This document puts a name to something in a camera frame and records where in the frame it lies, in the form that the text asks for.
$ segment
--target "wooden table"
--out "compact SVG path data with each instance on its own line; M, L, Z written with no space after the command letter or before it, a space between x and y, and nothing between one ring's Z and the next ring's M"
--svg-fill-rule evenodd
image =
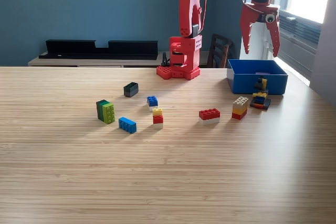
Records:
M269 110L231 119L225 69L0 68L0 223L336 222L336 110L290 74ZM123 86L139 93L123 96ZM157 96L164 129L145 99ZM137 123L97 119L95 102ZM201 126L198 111L221 122Z

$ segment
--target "chair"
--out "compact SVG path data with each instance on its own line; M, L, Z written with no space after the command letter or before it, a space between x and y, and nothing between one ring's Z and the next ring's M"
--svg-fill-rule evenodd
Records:
M230 39L213 34L209 51L207 68L226 68L229 55L234 52L234 45Z

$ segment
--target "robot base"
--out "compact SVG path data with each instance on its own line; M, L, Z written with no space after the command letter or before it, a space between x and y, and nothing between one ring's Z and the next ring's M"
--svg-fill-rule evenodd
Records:
M199 76L200 73L201 73L201 70L199 67L195 68L193 71L189 73L185 73L182 71L175 71L172 69L172 67L158 66L156 68L156 74L161 76L165 80L168 80L170 78L184 78L187 80L191 80Z

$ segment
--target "green lego brick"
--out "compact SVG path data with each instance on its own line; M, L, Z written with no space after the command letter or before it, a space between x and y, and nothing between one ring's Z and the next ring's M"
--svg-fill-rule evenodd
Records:
M96 106L97 106L97 115L98 115L98 119L99 119L99 120L101 120L101 117L102 117L102 114L101 114L100 109L99 109L99 104L100 104L100 103L103 103L103 102L108 102L108 101L106 101L106 100L101 100L101 101L99 101L99 102L96 102Z
M104 123L106 124L113 123L115 121L113 104L112 103L104 104L102 108L103 108Z
M135 82L131 82L127 86L124 87L124 92L131 93L134 90L139 90L139 85Z
M106 102L99 103L100 120L102 120L102 121L104 121L103 105L108 104L108 103L110 103L110 102L106 101Z

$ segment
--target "dark green lego brick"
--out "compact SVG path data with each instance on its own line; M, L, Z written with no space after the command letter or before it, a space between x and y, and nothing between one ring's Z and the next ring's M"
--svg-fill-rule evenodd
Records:
M100 109L99 109L99 104L100 103L103 103L103 102L107 102L106 100L101 100L99 102L96 102L96 105L97 105L97 115L98 115L98 119L101 120L102 118L102 113L100 112Z
M99 103L99 112L100 112L100 120L102 120L104 122L104 116L103 116L103 105L108 104L110 102L102 102Z
M131 82L130 84L124 87L124 92L131 93L136 89L139 89L139 85L135 82Z
M138 89L136 89L136 90L133 90L132 92L126 92L126 91L124 91L124 96L126 96L126 97L132 97L132 96L134 96L135 94L137 94L138 93Z

